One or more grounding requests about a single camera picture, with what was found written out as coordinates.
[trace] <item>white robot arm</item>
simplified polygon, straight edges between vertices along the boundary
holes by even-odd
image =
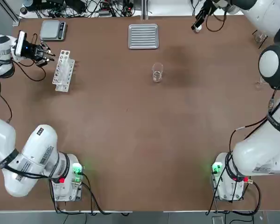
[[[19,32],[17,38],[0,35],[0,77],[6,78],[13,74],[14,67],[12,60],[19,62],[23,59],[31,59],[39,67],[54,61],[54,54],[46,43],[40,45],[29,43],[26,40],[27,34]]]
[[[275,44],[264,49],[259,57],[259,72],[273,89],[280,90],[280,0],[206,0],[192,29],[200,26],[218,7],[226,11],[231,4],[237,6],[257,29],[274,36]],[[233,159],[230,153],[221,153],[216,158],[212,180],[218,199],[242,199],[245,176],[280,174],[280,104],[273,109],[273,97],[274,94],[263,125],[236,144]]]
[[[14,72],[13,61],[31,59],[42,67],[53,61],[55,55],[43,42],[29,43],[27,34],[17,38],[0,35],[0,78]],[[38,126],[30,135],[21,153],[15,149],[15,130],[0,119],[0,168],[5,188],[15,197],[26,196],[37,180],[53,182],[55,201],[75,201],[81,198],[82,166],[76,156],[57,151],[57,134],[48,125]]]
[[[56,144],[55,130],[48,125],[39,125],[19,153],[15,149],[14,128],[0,119],[0,168],[9,194],[26,196],[38,180],[29,176],[39,178],[43,175],[53,181],[55,201],[81,198],[82,166],[76,156],[58,152]]]

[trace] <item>table surface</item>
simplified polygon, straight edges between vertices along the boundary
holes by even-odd
[[[256,90],[258,49],[253,26],[243,16],[229,16],[224,28],[191,31],[191,17],[152,18],[159,25],[160,47],[129,50],[128,26],[135,18],[69,19],[64,42],[48,42],[59,55],[70,50],[76,60],[68,93],[56,92],[56,63],[45,67],[42,82],[19,68],[2,81],[20,151],[39,124],[58,134],[59,151],[75,154],[86,168],[104,210],[207,210],[212,198],[210,167],[228,151],[231,132],[260,120],[272,90]],[[22,20],[18,30],[28,39],[42,20]],[[210,27],[220,23],[210,18]],[[161,83],[152,81],[152,66],[161,62]],[[43,73],[24,68],[33,78]],[[0,118],[9,111],[0,100]],[[240,141],[249,130],[238,132]],[[261,209],[280,210],[280,176],[253,178],[262,192]],[[241,202],[220,209],[253,210],[256,190]],[[67,210],[90,210],[89,195],[67,203]],[[28,196],[15,198],[4,188],[0,171],[0,210],[53,210],[49,189],[40,180]]]

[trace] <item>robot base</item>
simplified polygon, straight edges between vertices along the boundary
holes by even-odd
[[[212,186],[213,190],[215,192],[216,186],[219,182],[219,178],[221,176],[222,171],[225,169],[225,157],[227,156],[227,153],[220,153],[218,157],[216,158],[216,164],[221,164],[220,172],[217,174],[212,174]],[[221,181],[219,182],[218,189],[216,192],[216,199],[223,200],[223,201],[231,201],[234,188],[236,186],[236,190],[234,193],[233,200],[240,200],[242,198],[243,189],[244,189],[244,182],[235,182],[233,179],[231,179],[226,170],[224,170],[224,173],[222,175]]]
[[[80,201],[82,197],[81,183],[73,181],[76,178],[73,173],[73,164],[79,161],[73,154],[67,154],[67,156],[70,159],[70,169],[64,183],[53,183],[54,197],[57,202]]]

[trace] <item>metal tray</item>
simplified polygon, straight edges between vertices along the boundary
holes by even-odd
[[[159,32],[156,24],[132,24],[129,26],[129,49],[157,49]]]

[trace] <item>robot end effector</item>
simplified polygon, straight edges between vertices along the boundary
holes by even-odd
[[[224,9],[225,12],[232,10],[231,6],[239,7],[243,10],[248,10],[252,8],[257,0],[206,0],[197,14],[196,21],[192,25],[192,30],[195,31],[199,26],[201,26],[205,18],[212,15],[217,8]]]
[[[29,58],[34,60],[38,67],[42,67],[48,64],[49,61],[54,61],[55,54],[51,52],[51,49],[45,42],[36,45],[29,43],[26,40],[27,34],[24,31],[20,31],[17,40],[15,41],[14,48],[14,60],[18,57]]]

